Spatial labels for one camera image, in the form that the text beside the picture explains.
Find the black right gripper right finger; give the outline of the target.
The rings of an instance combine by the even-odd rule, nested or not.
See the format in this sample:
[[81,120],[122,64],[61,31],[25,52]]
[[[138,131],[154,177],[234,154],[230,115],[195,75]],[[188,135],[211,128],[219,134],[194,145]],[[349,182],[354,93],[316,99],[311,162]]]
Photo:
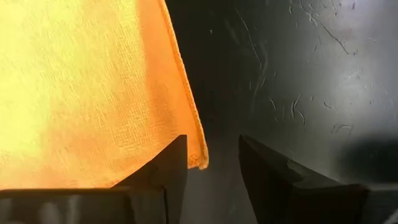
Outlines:
[[240,135],[238,148],[242,177],[258,224],[293,224],[290,203],[297,188],[338,185],[250,136]]

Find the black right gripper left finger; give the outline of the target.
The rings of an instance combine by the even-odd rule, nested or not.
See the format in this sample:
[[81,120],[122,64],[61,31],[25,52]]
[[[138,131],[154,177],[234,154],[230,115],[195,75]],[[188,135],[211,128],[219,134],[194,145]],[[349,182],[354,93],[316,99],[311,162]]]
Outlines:
[[187,183],[187,137],[179,135],[115,187],[128,189],[131,224],[180,224]]

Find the orange microfiber towel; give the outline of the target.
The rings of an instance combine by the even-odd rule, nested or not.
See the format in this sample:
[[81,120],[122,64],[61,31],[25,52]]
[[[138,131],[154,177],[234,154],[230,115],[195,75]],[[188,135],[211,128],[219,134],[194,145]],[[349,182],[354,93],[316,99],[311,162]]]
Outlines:
[[205,135],[165,0],[0,0],[0,190],[112,187]]

